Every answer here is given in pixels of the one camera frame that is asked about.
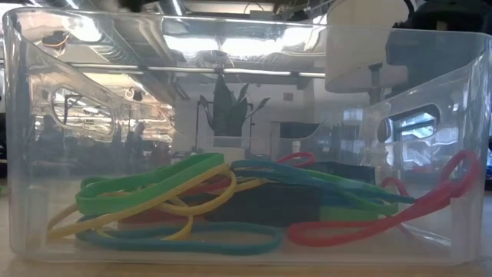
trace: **clear plastic bin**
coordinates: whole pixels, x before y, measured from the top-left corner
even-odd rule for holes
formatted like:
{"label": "clear plastic bin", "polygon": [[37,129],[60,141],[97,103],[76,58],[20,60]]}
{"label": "clear plastic bin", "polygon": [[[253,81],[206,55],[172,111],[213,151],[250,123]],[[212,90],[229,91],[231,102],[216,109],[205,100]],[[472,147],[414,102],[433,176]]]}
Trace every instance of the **clear plastic bin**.
{"label": "clear plastic bin", "polygon": [[38,8],[3,20],[19,255],[478,257],[487,35]]}

